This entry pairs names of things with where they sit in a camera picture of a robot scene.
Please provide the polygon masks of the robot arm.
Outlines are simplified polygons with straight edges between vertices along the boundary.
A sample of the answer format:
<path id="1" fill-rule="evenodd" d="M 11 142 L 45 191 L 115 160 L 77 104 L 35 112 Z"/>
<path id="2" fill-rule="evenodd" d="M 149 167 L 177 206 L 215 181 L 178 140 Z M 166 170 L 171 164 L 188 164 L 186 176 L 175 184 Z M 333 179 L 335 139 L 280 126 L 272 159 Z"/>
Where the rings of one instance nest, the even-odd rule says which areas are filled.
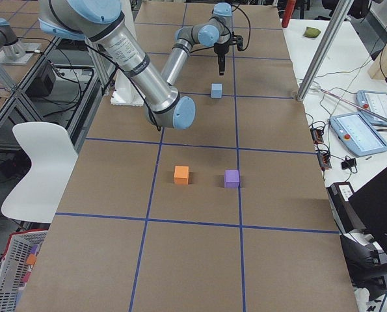
<path id="1" fill-rule="evenodd" d="M 189 56 L 194 53 L 194 46 L 201 45 L 200 50 L 212 49 L 217 55 L 219 75 L 224 75 L 226 54 L 232 46 L 244 51 L 244 40 L 232 30 L 232 5 L 217 3 L 210 19 L 202 24 L 182 27 L 175 33 L 175 43 L 168 60 L 161 71 L 162 77 L 169 84 L 174 84 Z"/>
<path id="2" fill-rule="evenodd" d="M 208 22 L 183 27 L 162 71 L 125 25 L 120 1 L 40 1 L 40 28 L 49 34 L 72 40 L 90 40 L 101 45 L 122 73 L 145 97 L 148 121 L 158 127 L 187 129 L 194 121 L 196 106 L 188 96 L 180 96 L 173 85 L 196 44 L 212 47 L 229 40 L 232 7 L 214 6 Z"/>

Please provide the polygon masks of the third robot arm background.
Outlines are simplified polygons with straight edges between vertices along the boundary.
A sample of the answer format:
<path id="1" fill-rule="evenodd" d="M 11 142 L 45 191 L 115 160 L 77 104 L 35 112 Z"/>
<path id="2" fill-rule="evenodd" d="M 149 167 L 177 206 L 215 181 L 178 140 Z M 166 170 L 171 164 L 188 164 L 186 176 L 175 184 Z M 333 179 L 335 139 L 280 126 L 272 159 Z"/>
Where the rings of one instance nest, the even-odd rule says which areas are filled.
<path id="1" fill-rule="evenodd" d="M 0 63 L 25 65 L 33 53 L 40 51 L 41 44 L 22 42 L 9 22 L 0 18 Z"/>

